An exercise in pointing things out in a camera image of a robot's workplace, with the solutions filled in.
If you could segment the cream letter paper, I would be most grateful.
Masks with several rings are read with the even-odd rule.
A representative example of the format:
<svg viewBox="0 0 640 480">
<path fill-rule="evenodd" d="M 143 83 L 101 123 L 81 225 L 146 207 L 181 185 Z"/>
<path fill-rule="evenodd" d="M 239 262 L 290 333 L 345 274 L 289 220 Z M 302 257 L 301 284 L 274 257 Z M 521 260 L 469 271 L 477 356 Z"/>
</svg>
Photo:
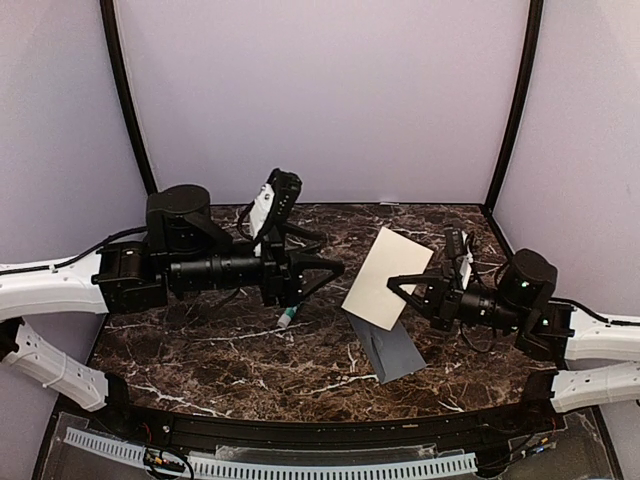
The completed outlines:
<svg viewBox="0 0 640 480">
<path fill-rule="evenodd" d="M 422 274 L 433 251 L 382 227 L 341 307 L 349 314 L 391 331 L 406 302 L 387 282 L 391 277 Z"/>
</svg>

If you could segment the green white glue stick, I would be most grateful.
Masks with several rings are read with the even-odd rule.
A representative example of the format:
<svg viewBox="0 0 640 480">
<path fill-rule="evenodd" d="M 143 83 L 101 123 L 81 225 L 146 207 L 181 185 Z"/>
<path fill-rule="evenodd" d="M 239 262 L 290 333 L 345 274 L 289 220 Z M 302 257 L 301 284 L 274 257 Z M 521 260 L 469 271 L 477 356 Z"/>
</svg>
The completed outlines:
<svg viewBox="0 0 640 480">
<path fill-rule="evenodd" d="M 302 307 L 303 303 L 287 307 L 277 320 L 277 327 L 280 329 L 287 329 Z"/>
</svg>

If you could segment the grey-blue paper envelope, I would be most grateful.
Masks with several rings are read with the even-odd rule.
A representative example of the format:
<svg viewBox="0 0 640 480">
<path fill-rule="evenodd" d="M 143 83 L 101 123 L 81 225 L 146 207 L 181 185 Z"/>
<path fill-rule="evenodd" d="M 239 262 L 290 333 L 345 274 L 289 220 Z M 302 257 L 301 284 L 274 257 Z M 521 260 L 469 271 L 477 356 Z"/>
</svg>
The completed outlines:
<svg viewBox="0 0 640 480">
<path fill-rule="evenodd" d="M 426 362 L 404 326 L 397 322 L 385 330 L 356 315 L 346 312 L 380 384 L 387 384 L 414 374 L 426 367 Z"/>
</svg>

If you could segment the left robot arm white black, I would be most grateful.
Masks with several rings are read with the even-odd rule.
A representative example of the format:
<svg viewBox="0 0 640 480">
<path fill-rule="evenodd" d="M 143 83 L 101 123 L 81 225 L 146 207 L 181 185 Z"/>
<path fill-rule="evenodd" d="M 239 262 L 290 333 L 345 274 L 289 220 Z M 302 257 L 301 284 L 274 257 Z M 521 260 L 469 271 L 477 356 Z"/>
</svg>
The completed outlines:
<svg viewBox="0 0 640 480">
<path fill-rule="evenodd" d="M 267 306 L 294 307 L 344 273 L 325 259 L 319 233 L 289 214 L 297 176 L 275 170 L 242 211 L 234 238 L 211 216 L 209 192 L 182 184 L 150 195 L 146 223 L 107 237 L 68 259 L 1 269 L 1 361 L 55 390 L 120 436 L 141 427 L 117 375 L 94 370 L 44 340 L 31 315 L 128 314 L 165 306 L 170 297 L 254 286 Z"/>
</svg>

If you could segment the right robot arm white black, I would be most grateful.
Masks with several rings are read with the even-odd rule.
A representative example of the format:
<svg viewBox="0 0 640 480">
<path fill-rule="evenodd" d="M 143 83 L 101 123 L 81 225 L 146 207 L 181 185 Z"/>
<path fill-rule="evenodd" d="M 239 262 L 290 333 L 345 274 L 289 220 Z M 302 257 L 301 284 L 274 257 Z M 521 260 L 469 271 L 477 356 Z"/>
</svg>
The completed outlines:
<svg viewBox="0 0 640 480">
<path fill-rule="evenodd" d="M 496 285 L 465 279 L 454 267 L 388 279 L 387 287 L 443 332 L 482 326 L 493 336 L 514 335 L 527 357 L 551 363 L 530 374 L 510 424 L 534 432 L 549 410 L 638 401 L 639 319 L 606 316 L 555 296 L 558 270 L 540 254 L 517 251 Z"/>
</svg>

